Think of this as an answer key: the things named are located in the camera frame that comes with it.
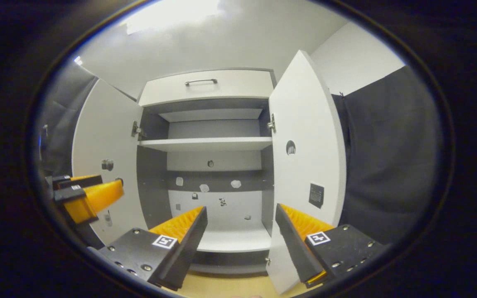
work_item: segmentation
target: drawer handle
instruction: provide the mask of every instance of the drawer handle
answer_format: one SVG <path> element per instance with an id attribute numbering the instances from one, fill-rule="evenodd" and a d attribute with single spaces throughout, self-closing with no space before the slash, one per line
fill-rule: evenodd
<path id="1" fill-rule="evenodd" d="M 217 79 L 195 79 L 194 81 L 186 81 L 185 86 L 189 86 L 191 83 L 194 83 L 194 82 L 205 82 L 205 81 L 212 81 L 214 84 L 218 83 Z"/>

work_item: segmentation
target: shelf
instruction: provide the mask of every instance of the shelf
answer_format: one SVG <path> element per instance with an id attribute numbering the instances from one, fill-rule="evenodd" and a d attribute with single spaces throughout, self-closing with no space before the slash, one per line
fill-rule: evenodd
<path id="1" fill-rule="evenodd" d="M 255 230 L 211 231 L 206 230 L 198 251 L 250 252 L 270 249 L 271 237 L 262 223 Z"/>
<path id="2" fill-rule="evenodd" d="M 165 152 L 253 151 L 272 144 L 271 137 L 184 138 L 140 141 L 140 146 Z"/>

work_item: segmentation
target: drawer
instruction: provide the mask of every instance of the drawer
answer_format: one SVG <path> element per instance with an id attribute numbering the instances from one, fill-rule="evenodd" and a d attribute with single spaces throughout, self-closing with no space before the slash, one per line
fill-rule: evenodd
<path id="1" fill-rule="evenodd" d="M 266 70 L 207 70 L 148 81 L 140 106 L 211 98 L 265 98 L 273 91 L 271 73 Z"/>

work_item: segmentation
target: wooden floor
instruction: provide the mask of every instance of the wooden floor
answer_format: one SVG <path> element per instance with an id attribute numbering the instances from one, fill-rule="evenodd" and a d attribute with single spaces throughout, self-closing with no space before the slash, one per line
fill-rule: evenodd
<path id="1" fill-rule="evenodd" d="M 185 277 L 182 288 L 176 293 L 187 298 L 289 298 L 312 289 L 298 283 L 280 296 L 268 276 L 222 277 L 190 272 Z"/>

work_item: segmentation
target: cabinet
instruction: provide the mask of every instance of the cabinet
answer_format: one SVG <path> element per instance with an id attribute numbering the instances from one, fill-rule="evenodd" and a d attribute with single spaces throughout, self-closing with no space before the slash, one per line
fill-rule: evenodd
<path id="1" fill-rule="evenodd" d="M 107 244 L 121 230 L 152 228 L 204 205 L 208 226 L 191 269 L 261 268 L 280 293 L 299 282 L 275 207 L 337 226 L 345 148 L 334 102 L 307 53 L 298 51 L 276 87 L 272 78 L 246 69 L 178 74 L 146 83 L 138 103 L 98 83 L 75 131 L 73 172 L 95 173 L 114 156 L 108 175 L 125 179 L 125 196 L 108 211 L 112 226 L 101 215 L 92 224 L 99 238 Z M 134 121 L 140 139 L 130 136 Z M 310 202 L 312 186 L 322 189 L 321 204 Z M 248 256 L 255 264 L 232 262 Z M 259 264 L 265 257 L 271 262 Z"/>

